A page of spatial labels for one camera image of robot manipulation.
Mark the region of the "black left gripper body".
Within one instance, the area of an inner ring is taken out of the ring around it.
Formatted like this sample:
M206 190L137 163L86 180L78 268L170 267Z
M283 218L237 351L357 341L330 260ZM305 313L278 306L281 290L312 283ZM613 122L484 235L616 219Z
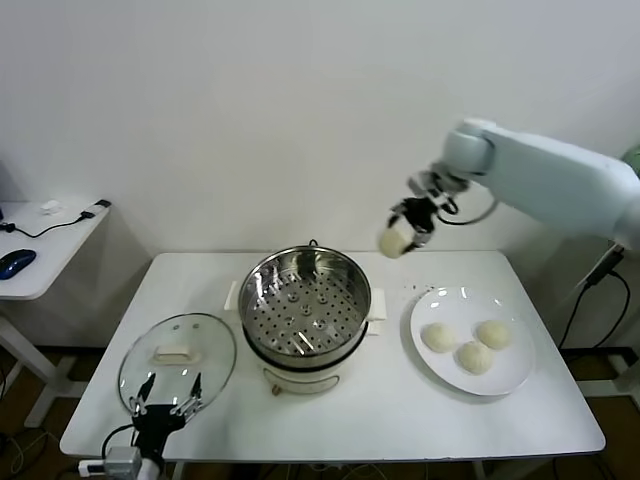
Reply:
M150 405L144 413L134 414L132 424L137 432L134 446L141 457L163 466L167 440L171 434L185 427L186 418L172 405Z

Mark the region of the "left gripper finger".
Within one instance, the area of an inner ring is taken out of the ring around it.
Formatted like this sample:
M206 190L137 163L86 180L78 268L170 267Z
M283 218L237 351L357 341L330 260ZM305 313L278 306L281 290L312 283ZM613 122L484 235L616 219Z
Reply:
M153 389L155 378L155 372L149 373L146 381L138 389L137 394L129 397L128 404L133 415L146 413L146 401Z
M189 396L170 411L172 415L181 417L193 417L202 408L202 384L201 374L198 373L191 387Z

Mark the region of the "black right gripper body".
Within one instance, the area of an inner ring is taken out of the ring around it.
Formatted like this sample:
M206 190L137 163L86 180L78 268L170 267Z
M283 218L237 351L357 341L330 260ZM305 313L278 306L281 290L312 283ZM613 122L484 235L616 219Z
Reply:
M429 198L405 198L401 202L402 213L417 233L433 233L434 218L438 206Z

